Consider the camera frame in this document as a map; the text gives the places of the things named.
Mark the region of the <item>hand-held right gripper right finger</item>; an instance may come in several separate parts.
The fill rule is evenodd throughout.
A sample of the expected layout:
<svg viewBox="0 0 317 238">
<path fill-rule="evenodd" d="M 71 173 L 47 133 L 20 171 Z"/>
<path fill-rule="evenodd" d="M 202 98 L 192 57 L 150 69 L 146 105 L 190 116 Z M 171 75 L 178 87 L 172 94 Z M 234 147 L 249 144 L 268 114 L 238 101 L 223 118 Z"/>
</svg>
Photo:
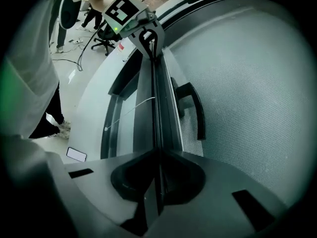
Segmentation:
<svg viewBox="0 0 317 238">
<path fill-rule="evenodd" d="M 206 175 L 201 192 L 186 204 L 165 206 L 148 230 L 150 238 L 250 238 L 286 212 L 268 188 L 238 168 L 187 152 L 175 152 Z"/>
</svg>

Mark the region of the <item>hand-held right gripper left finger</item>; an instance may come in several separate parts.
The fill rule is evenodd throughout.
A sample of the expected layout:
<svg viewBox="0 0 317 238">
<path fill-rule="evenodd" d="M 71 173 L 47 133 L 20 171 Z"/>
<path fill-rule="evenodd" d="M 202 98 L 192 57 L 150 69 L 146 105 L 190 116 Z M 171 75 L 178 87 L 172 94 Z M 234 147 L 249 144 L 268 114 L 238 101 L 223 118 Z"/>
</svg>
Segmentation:
<svg viewBox="0 0 317 238">
<path fill-rule="evenodd" d="M 157 236 L 162 212 L 160 152 L 66 165 L 77 194 L 80 236 Z"/>
</svg>

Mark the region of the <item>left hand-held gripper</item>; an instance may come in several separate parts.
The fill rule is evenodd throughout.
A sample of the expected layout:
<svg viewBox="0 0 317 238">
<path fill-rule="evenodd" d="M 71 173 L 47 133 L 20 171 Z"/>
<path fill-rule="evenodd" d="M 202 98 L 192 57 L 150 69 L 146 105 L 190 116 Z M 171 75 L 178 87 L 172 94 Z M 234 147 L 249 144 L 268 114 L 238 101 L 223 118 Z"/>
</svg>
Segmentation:
<svg viewBox="0 0 317 238">
<path fill-rule="evenodd" d="M 148 59 L 160 56 L 165 32 L 147 4 L 141 0 L 113 0 L 102 15 L 114 33 L 128 37 L 143 56 Z"/>
</svg>

